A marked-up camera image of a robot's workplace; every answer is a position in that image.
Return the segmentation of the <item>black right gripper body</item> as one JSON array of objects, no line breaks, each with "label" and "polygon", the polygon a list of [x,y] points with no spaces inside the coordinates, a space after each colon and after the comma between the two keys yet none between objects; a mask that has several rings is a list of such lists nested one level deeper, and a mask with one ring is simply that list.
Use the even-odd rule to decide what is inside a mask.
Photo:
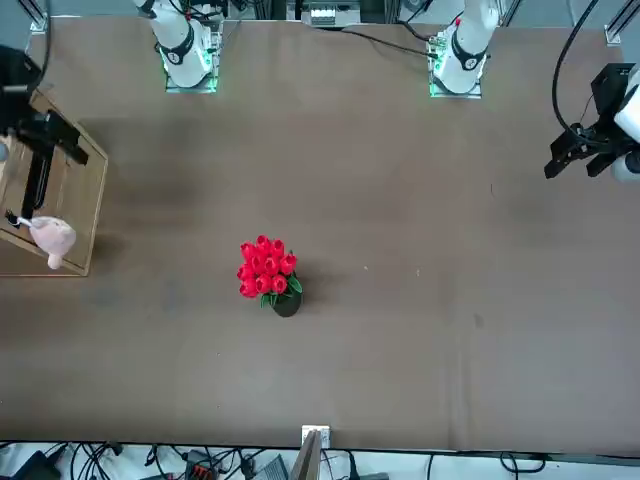
[{"label": "black right gripper body", "polygon": [[1,135],[42,138],[42,115],[31,105],[42,69],[23,50],[1,46]]}]

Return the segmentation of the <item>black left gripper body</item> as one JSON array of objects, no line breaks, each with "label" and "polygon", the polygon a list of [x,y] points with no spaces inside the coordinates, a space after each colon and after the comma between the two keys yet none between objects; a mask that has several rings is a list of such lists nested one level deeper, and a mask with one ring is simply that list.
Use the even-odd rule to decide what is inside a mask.
[{"label": "black left gripper body", "polygon": [[598,121],[639,130],[639,64],[609,63],[591,82]]}]

